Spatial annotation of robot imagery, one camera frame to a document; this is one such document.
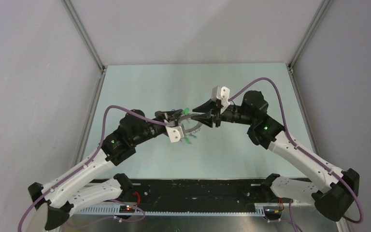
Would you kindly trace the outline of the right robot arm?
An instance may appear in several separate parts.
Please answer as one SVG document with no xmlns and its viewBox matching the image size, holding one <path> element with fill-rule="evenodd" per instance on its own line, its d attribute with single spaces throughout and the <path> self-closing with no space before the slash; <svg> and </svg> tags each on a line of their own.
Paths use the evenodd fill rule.
<svg viewBox="0 0 371 232">
<path fill-rule="evenodd" d="M 259 145 L 300 170 L 310 182 L 271 174 L 262 183 L 262 198 L 274 202 L 290 198 L 315 206 L 331 221 L 339 221 L 358 196 L 360 175 L 354 169 L 343 170 L 301 146 L 278 121 L 268 115 L 268 102 L 262 93 L 250 90 L 241 105 L 226 102 L 226 95 L 214 96 L 193 109 L 192 119 L 210 128 L 222 122 L 248 125 L 247 135 Z"/>
</svg>

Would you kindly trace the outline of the green tag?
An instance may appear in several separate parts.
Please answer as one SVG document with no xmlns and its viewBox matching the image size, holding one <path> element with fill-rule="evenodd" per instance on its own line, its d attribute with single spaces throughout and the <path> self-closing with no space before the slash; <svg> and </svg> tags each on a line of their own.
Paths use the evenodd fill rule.
<svg viewBox="0 0 371 232">
<path fill-rule="evenodd" d="M 188 138 L 184 138 L 184 140 L 185 140 L 185 142 L 186 142 L 187 144 L 189 144 L 189 145 L 192 144 L 191 141 L 190 141 Z"/>
</svg>

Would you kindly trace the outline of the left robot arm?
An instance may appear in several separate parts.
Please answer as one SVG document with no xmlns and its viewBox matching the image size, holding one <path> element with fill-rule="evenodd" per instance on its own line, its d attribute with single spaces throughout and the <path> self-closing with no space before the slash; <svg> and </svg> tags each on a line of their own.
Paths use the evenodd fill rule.
<svg viewBox="0 0 371 232">
<path fill-rule="evenodd" d="M 133 196 L 133 187 L 125 174 L 116 174 L 102 185 L 86 188 L 86 184 L 100 174 L 118 166 L 134 155 L 136 146 L 157 136 L 166 135 L 170 142 L 183 139 L 181 124 L 183 110 L 157 111 L 153 119 L 145 117 L 141 110 L 129 110 L 117 105 L 106 108 L 103 119 L 111 109 L 126 114 L 117 129 L 105 135 L 106 123 L 102 123 L 100 142 L 97 148 L 84 160 L 63 175 L 46 184 L 33 183 L 28 191 L 36 215 L 28 226 L 29 232 L 48 232 L 65 224 L 76 212 L 88 206 L 120 199 L 128 201 Z"/>
</svg>

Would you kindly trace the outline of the grey toothed keyring disc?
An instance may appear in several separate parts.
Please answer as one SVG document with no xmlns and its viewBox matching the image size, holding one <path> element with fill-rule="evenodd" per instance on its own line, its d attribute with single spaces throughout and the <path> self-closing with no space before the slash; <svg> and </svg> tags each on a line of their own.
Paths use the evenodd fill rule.
<svg viewBox="0 0 371 232">
<path fill-rule="evenodd" d="M 183 127 L 184 135 L 197 133 L 203 126 L 201 122 L 192 119 L 193 116 L 197 115 L 198 114 L 187 114 L 180 116 L 180 118 L 178 119 L 178 123 Z"/>
</svg>

